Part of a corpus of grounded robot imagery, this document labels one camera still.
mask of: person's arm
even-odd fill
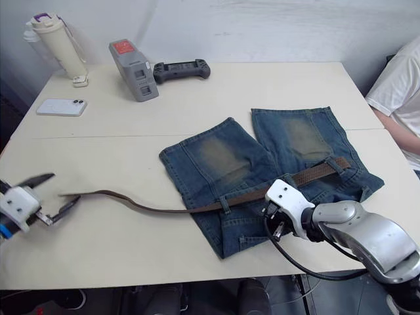
[[[393,120],[391,117],[388,117],[384,113],[381,113],[379,110],[375,108],[372,108],[372,110],[401,149],[420,156],[419,137],[409,132],[403,126],[397,124],[395,120]]]

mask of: gray device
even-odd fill
[[[152,69],[146,57],[128,39],[110,43],[115,64],[137,102],[159,96]]]

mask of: white t-shirt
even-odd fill
[[[420,137],[420,37],[402,47],[387,64],[366,101]],[[420,156],[402,151],[420,171]]]

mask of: brown leather belt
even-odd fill
[[[334,159],[334,162],[338,166],[340,166],[342,169],[347,169],[350,167],[350,164],[348,163],[348,161],[343,157],[338,157],[337,159]],[[312,182],[313,180],[320,179],[322,177],[325,177],[334,173],[336,173],[336,170],[334,168],[332,168],[327,163],[321,163],[309,169],[305,169],[297,174],[294,174],[291,176],[291,178],[295,181],[295,184],[299,187],[299,186],[308,184],[309,182]],[[248,192],[246,194],[229,198],[227,199],[228,205],[229,206],[239,205],[240,203],[244,203],[247,201],[263,199],[269,188],[270,187],[267,186],[267,187],[255,190],[253,192]],[[131,205],[134,205],[139,210],[158,212],[158,213],[201,213],[201,212],[208,212],[208,211],[222,209],[222,204],[219,201],[212,203],[211,205],[206,205],[205,207],[199,207],[195,209],[183,209],[183,210],[155,209],[155,208],[147,207],[145,205],[141,205],[135,202],[130,197],[127,197],[126,195],[123,195],[123,194],[119,194],[117,192],[113,192],[112,190],[96,190],[94,192],[78,192],[78,193],[71,193],[71,194],[61,194],[60,196],[74,197],[74,196],[87,196],[87,195],[95,195],[95,194],[102,194],[102,195],[115,197],[119,200],[128,201]]]

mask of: red label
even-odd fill
[[[131,46],[129,41],[120,41],[119,43],[113,44],[113,46],[119,54],[125,54],[134,51],[134,48]]]

